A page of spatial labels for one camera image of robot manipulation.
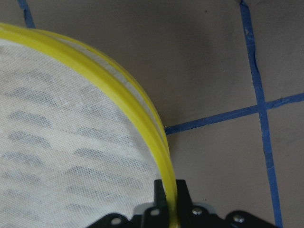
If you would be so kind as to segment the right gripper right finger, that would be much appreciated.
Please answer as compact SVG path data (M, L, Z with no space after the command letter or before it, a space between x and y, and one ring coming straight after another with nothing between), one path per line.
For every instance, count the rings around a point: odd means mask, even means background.
M177 183L177 212L181 228L215 228L213 206L205 202L192 201L185 180Z

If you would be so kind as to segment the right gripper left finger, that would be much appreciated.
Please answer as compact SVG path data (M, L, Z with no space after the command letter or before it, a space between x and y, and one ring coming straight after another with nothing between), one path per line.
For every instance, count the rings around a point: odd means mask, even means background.
M153 202L140 204L133 210L134 228L169 227L169 209L162 181L160 179L155 180L153 185Z

